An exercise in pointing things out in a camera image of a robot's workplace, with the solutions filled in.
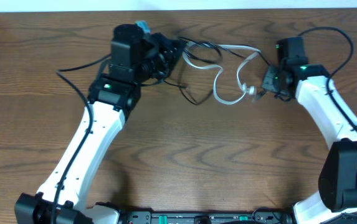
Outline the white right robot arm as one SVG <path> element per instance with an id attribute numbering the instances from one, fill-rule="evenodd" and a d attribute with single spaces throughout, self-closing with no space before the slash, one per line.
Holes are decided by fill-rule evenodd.
<path id="1" fill-rule="evenodd" d="M 357 223 L 357 117 L 336 91 L 328 71 L 310 64 L 303 39 L 276 43 L 277 67 L 269 67 L 262 88 L 285 101 L 294 99 L 313 118 L 329 149 L 318 191 L 297 202 L 287 223 Z"/>

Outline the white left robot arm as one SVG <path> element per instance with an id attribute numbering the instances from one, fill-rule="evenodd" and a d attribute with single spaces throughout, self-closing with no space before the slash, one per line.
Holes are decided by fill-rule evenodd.
<path id="1" fill-rule="evenodd" d="M 141 88 L 171 75 L 185 41 L 151 33 L 144 21 L 113 31 L 111 52 L 81 95 L 84 112 L 61 160 L 35 195 L 22 194 L 14 211 L 18 223 L 118 223 L 119 211 L 100 203 L 87 208 L 90 186 L 113 139 L 123 129 Z"/>

